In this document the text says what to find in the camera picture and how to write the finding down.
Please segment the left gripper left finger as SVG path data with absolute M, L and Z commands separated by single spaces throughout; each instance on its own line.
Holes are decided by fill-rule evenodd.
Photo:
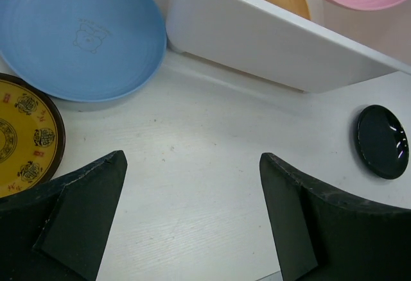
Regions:
M 1 280 L 96 280 L 126 171 L 117 150 L 1 198 Z

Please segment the small black plate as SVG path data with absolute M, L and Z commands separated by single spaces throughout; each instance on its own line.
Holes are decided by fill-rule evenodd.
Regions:
M 398 118 L 381 105 L 369 105 L 354 124 L 354 146 L 364 166 L 386 180 L 399 178 L 407 169 L 410 145 Z

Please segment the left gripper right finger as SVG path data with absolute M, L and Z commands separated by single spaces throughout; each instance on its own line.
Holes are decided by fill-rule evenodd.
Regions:
M 271 153 L 261 184 L 283 280 L 409 280 L 410 210 L 367 200 Z

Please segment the blue round plate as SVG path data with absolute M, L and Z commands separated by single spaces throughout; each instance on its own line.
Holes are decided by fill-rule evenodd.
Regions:
M 56 98 L 106 102 L 159 70 L 166 29 L 154 0 L 1 0 L 1 57 Z

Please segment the yellow patterned dark-rimmed plate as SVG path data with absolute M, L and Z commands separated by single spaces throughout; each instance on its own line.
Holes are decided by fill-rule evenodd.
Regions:
M 1 197 L 52 179 L 65 150 L 58 108 L 22 79 L 1 74 Z

